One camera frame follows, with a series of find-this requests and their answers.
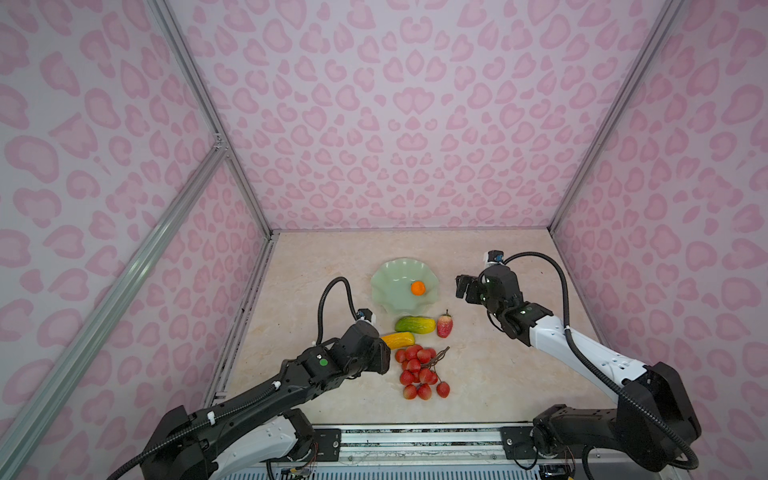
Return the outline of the red fake strawberry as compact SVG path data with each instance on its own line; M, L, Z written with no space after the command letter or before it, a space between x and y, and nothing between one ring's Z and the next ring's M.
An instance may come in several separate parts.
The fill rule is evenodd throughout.
M446 310L436 320L436 333L439 338L448 338L453 330L454 321L452 315Z

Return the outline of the small orange fake fruit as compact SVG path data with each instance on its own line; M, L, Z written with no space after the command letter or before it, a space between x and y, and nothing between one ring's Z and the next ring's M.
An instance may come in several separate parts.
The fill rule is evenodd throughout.
M426 293L426 291L427 291L426 285L420 280L414 281L410 285L410 292L414 296L423 296Z

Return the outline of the green yellow fake mango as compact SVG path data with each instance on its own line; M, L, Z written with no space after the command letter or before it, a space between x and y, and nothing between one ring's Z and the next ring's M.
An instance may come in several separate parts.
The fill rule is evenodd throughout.
M435 319L423 316L405 316L400 318L395 324L395 331L398 333L412 333L425 335L435 331L437 322Z

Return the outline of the red fake cherry bunch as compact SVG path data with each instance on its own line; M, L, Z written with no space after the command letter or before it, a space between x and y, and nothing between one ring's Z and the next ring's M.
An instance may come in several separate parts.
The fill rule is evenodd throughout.
M443 399L450 395L449 383L437 371L438 364L449 351L449 347L435 350L416 344L395 351L394 360L401 367L399 383L405 400L428 401L434 394Z

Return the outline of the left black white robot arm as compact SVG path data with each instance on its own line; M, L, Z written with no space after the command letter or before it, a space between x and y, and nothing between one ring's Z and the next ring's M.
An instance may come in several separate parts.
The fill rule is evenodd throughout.
M339 339L282 362L263 383L212 407L168 411L139 463L146 479L222 479L267 460L313 457L315 431L300 406L365 372L385 374L391 350L361 320Z

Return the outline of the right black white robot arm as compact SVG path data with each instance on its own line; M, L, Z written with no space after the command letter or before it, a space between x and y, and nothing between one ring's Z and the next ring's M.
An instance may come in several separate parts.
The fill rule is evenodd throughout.
M608 409L548 408L532 422L530 450L554 458L579 446L587 462L590 451L607 449L651 472L697 469L700 460L693 444L702 428L679 373L664 362L648 365L626 357L578 332L570 319L565 273L561 267L555 272L561 315L526 300L507 261L490 262L476 276L456 278L457 298L483 307L507 337L559 360L614 403Z

